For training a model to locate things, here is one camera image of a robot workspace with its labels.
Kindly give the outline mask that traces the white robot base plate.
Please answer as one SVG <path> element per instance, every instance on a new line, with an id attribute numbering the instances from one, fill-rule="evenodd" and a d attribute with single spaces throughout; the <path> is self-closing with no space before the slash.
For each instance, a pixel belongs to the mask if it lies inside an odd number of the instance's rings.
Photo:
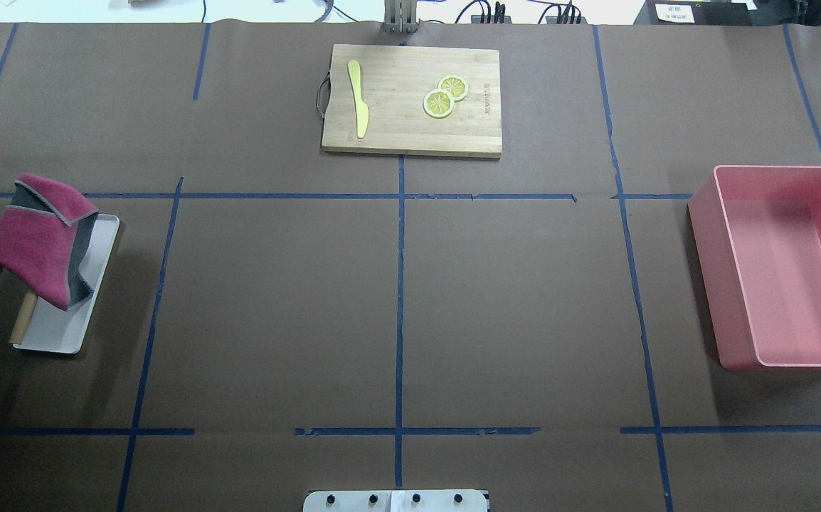
<path id="1" fill-rule="evenodd" d="M 303 511 L 489 511 L 486 491 L 477 489 L 384 489 L 313 491 Z"/>

